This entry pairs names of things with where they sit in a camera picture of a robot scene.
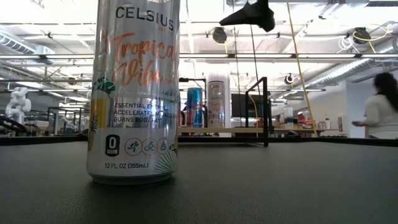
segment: dark hair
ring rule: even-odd
[[[374,77],[373,85],[377,93],[387,97],[391,106],[398,112],[398,86],[397,80],[391,73],[383,72]]]

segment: woman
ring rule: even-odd
[[[365,126],[369,138],[398,139],[398,86],[390,73],[374,77],[376,95],[366,101],[364,121],[353,121],[357,127]]]

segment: white shirt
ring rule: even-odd
[[[366,101],[365,124],[369,135],[381,139],[398,138],[398,112],[384,95],[374,95]]]

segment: black table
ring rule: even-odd
[[[398,223],[398,150],[181,144],[166,182],[94,184],[86,142],[0,147],[0,223]]]

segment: energy drink can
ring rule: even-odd
[[[99,0],[87,172],[146,184],[177,168],[180,0]]]
[[[203,100],[201,88],[188,88],[187,127],[201,128],[203,125]]]
[[[225,127],[225,85],[221,81],[208,84],[208,126]]]

